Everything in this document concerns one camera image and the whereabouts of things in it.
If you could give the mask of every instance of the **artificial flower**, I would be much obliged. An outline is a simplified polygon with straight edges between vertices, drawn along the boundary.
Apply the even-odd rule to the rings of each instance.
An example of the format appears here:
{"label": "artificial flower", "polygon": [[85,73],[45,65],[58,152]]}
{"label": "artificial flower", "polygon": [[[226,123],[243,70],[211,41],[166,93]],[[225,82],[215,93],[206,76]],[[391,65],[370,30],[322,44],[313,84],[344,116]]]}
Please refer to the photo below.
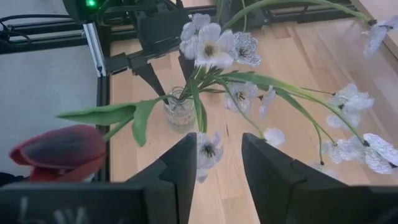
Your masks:
{"label": "artificial flower", "polygon": [[197,181],[203,183],[207,178],[207,172],[214,167],[223,157],[223,147],[217,147],[220,143],[220,133],[216,132],[210,141],[206,133],[197,134]]}
{"label": "artificial flower", "polygon": [[197,35],[198,31],[205,25],[210,23],[210,16],[208,14],[194,14],[192,21],[186,23],[182,27],[181,40],[188,40],[194,35]]}
{"label": "artificial flower", "polygon": [[197,57],[198,40],[199,37],[194,35],[188,40],[181,41],[180,50],[186,59],[193,60]]}
{"label": "artificial flower", "polygon": [[256,55],[258,41],[250,33],[237,32],[234,34],[235,47],[230,52],[237,62],[253,67],[259,66],[261,56]]}
{"label": "artificial flower", "polygon": [[377,22],[367,32],[369,42],[366,44],[363,54],[368,57],[374,54],[380,47],[383,39],[390,30],[398,29],[398,16],[394,16],[386,21]]}
{"label": "artificial flower", "polygon": [[276,97],[276,91],[274,90],[274,87],[269,86],[267,95],[262,96],[261,98],[261,106],[259,108],[261,118],[265,118],[268,111],[268,106],[271,103],[271,101],[275,99],[275,97]]}
{"label": "artificial flower", "polygon": [[[344,119],[350,123],[350,125],[354,127],[357,127],[359,125],[359,122],[361,121],[361,115],[357,113],[349,114],[345,113],[344,111],[340,111],[340,113],[344,117]],[[329,115],[326,121],[332,128],[349,129],[347,124],[335,114]]]}
{"label": "artificial flower", "polygon": [[335,164],[339,164],[343,161],[360,159],[362,157],[361,146],[359,139],[354,136],[349,140],[339,139],[336,144],[331,141],[325,141],[321,145],[321,152],[328,154]]}
{"label": "artificial flower", "polygon": [[232,96],[229,95],[229,93],[225,94],[225,106],[227,109],[231,109],[235,112],[239,111],[235,104],[235,102],[237,102],[241,111],[243,113],[247,113],[252,100],[257,97],[257,85],[252,82],[231,82],[229,83],[228,88],[231,91]]}
{"label": "artificial flower", "polygon": [[337,172],[333,169],[325,167],[325,165],[321,165],[319,162],[315,162],[313,164],[310,164],[310,167],[316,169],[317,171],[324,173],[328,175],[329,177],[332,177],[334,179],[338,179]]}
{"label": "artificial flower", "polygon": [[10,158],[32,166],[30,181],[83,181],[106,157],[105,140],[89,125],[74,125],[40,134],[16,146]]}
{"label": "artificial flower", "polygon": [[196,47],[196,65],[210,65],[228,68],[233,63],[229,52],[234,47],[234,35],[231,30],[221,34],[221,27],[211,23],[199,30],[198,41],[189,47]]}
{"label": "artificial flower", "polygon": [[365,161],[369,168],[380,174],[391,174],[392,166],[398,166],[398,150],[383,138],[367,133],[363,135]]}
{"label": "artificial flower", "polygon": [[[370,109],[373,106],[374,100],[369,98],[369,93],[359,92],[358,87],[350,83],[335,93],[328,102],[340,111],[342,117],[350,125],[357,127],[361,121],[360,111]],[[344,121],[335,114],[327,117],[327,123],[332,128],[343,127],[348,129]]]}
{"label": "artificial flower", "polygon": [[273,147],[277,147],[285,142],[284,133],[277,128],[268,128],[263,135],[267,143]]}

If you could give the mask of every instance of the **gray floor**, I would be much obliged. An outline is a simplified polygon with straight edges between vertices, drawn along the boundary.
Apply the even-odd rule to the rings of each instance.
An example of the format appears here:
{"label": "gray floor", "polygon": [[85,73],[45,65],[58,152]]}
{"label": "gray floor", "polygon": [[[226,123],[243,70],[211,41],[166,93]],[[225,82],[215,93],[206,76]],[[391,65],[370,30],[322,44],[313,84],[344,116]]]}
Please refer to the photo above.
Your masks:
{"label": "gray floor", "polygon": [[[0,0],[0,17],[16,14],[66,11],[62,0]],[[0,77],[0,172],[29,175],[28,167],[8,158],[12,147],[37,134],[73,124],[55,118],[57,113],[96,104],[97,76],[90,50],[81,46],[0,55]]]}

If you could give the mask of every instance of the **wooden surface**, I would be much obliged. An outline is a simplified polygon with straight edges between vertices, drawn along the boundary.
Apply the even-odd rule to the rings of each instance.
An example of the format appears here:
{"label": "wooden surface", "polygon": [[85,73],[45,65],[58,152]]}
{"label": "wooden surface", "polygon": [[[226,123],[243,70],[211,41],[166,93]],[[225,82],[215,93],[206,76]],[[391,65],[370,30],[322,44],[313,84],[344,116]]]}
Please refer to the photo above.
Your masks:
{"label": "wooden surface", "polygon": [[[294,85],[334,92],[348,83],[356,83],[376,99],[374,108],[363,114],[361,133],[375,133],[398,146],[398,61],[383,45],[371,58],[362,56],[364,29],[352,19],[311,24],[276,24],[253,33],[260,44],[258,54],[262,65],[254,70],[279,78]],[[135,40],[116,42],[112,54],[131,53],[140,49]],[[178,52],[152,60],[152,64],[166,92],[185,81],[178,64]],[[252,70],[235,65],[233,69]],[[155,92],[130,71],[111,79],[111,103],[123,103],[155,98]],[[224,108],[223,95],[201,94],[207,113],[211,136],[221,131],[224,158],[212,169],[204,184],[197,183],[192,202],[190,223],[259,223],[244,176],[239,155],[244,132],[256,133],[239,114]],[[312,102],[302,101],[320,124],[332,136],[345,138],[351,133],[331,129],[326,124],[326,109]],[[259,119],[256,101],[249,116],[262,128],[283,130],[286,142],[281,151],[307,164],[318,161],[318,137],[312,124],[281,98],[272,103],[265,120]],[[164,150],[174,145],[183,135],[168,127],[163,103],[158,103],[148,122],[148,142],[138,147],[131,126],[126,126],[111,140],[111,179],[124,181],[148,166]],[[398,184],[394,175],[381,175],[357,162],[328,167],[339,173],[347,184]]]}
{"label": "wooden surface", "polygon": [[[351,0],[355,7],[379,21],[398,15],[397,0]],[[384,39],[387,47],[398,58],[398,32],[390,32]]]}

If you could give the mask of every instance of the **vase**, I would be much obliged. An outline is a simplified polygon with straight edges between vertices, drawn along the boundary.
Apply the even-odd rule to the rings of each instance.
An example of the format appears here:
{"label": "vase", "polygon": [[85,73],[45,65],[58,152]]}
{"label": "vase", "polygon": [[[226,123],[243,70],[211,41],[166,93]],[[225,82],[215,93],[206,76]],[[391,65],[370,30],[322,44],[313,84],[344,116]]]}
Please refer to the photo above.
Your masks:
{"label": "vase", "polygon": [[[180,86],[172,88],[170,95],[178,98],[183,91]],[[169,104],[164,104],[164,111],[169,126],[177,133],[187,133],[193,128],[196,121],[196,112],[193,100],[177,100],[169,98]]]}

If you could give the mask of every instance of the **green light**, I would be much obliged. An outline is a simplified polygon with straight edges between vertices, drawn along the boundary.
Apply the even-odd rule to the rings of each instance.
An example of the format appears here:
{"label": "green light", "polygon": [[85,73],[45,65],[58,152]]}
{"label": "green light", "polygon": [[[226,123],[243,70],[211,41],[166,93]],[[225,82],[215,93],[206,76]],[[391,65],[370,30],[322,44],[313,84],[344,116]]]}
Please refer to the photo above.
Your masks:
{"label": "green light", "polygon": [[86,5],[90,7],[94,7],[97,3],[94,0],[86,0]]}

